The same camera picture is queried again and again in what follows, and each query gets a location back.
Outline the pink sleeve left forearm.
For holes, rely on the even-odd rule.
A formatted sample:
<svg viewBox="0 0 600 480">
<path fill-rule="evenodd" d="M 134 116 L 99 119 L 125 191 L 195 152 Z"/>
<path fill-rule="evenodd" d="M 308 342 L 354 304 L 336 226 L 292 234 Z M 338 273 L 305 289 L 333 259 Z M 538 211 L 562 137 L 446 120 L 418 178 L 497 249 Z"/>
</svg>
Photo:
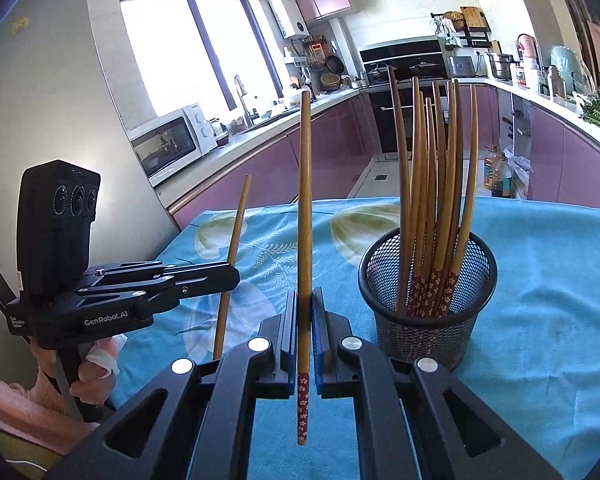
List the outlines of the pink sleeve left forearm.
<svg viewBox="0 0 600 480">
<path fill-rule="evenodd" d="M 70 416 L 52 363 L 38 363 L 30 389 L 0 379 L 0 479 L 44 478 L 97 427 Z"/>
</svg>

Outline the person left hand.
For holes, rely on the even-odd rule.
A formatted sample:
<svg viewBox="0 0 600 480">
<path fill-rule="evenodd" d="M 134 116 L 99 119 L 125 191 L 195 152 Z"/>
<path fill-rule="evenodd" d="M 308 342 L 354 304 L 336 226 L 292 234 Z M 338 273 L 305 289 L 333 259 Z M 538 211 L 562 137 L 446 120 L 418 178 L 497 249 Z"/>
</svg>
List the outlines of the person left hand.
<svg viewBox="0 0 600 480">
<path fill-rule="evenodd" d="M 120 373 L 118 356 L 127 340 L 125 335 L 116 335 L 96 341 L 78 368 L 78 379 L 70 385 L 70 394 L 88 405 L 104 404 L 116 385 Z M 44 408 L 68 414 L 64 398 L 50 382 L 54 378 L 56 352 L 42 349 L 35 339 L 30 348 L 38 362 L 38 379 L 28 391 L 28 398 Z"/>
</svg>

